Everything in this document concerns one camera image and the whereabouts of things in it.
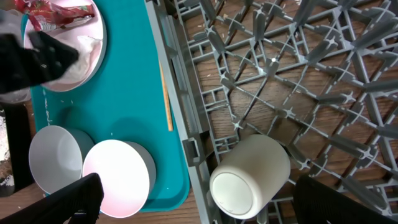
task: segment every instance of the pink cup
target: pink cup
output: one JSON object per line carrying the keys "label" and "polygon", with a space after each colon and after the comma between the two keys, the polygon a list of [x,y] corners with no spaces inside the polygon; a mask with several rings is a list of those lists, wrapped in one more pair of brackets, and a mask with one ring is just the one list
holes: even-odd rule
{"label": "pink cup", "polygon": [[155,162],[148,151],[134,142],[105,140],[87,154],[83,176],[101,177],[104,199],[101,212],[126,218],[145,204],[156,180]]}

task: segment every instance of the wooden stick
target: wooden stick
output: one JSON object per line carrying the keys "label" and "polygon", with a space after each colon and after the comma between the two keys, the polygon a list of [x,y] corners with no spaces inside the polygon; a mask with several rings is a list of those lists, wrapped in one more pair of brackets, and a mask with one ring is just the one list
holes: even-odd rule
{"label": "wooden stick", "polygon": [[166,107],[167,126],[169,127],[169,131],[173,131],[173,120],[172,120],[172,111],[170,109],[169,94],[167,93],[166,81],[164,80],[163,69],[162,65],[160,64],[160,61],[159,61],[159,67],[160,67],[160,76],[162,77],[162,88],[163,88],[164,105]]}

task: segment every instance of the turquoise tray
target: turquoise tray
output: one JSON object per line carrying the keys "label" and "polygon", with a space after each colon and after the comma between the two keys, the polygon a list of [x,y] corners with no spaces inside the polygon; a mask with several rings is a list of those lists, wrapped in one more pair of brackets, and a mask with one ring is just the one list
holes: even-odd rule
{"label": "turquoise tray", "polygon": [[175,124],[174,131],[167,130],[159,61],[144,0],[95,3],[108,33],[102,66],[72,91],[33,87],[36,130],[48,125],[47,100],[51,125],[83,130],[95,143],[118,139],[144,146],[155,160],[157,178],[141,211],[173,210],[185,201],[190,184]]}

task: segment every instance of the white tissue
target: white tissue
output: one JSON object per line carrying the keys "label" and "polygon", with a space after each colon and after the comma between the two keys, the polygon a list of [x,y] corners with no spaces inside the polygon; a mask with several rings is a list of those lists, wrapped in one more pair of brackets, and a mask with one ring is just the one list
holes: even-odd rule
{"label": "white tissue", "polygon": [[95,46],[101,40],[81,35],[77,37],[77,43],[71,43],[69,40],[59,40],[79,51],[79,59],[58,79],[57,83],[72,84],[82,81],[90,68],[90,55]]}

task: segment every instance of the red wrapper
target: red wrapper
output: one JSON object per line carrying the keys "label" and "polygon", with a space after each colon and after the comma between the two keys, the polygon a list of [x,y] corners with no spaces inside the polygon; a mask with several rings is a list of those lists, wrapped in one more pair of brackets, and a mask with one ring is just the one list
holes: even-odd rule
{"label": "red wrapper", "polygon": [[15,0],[18,11],[28,14],[36,31],[78,26],[92,19],[93,5],[61,7],[44,0]]}

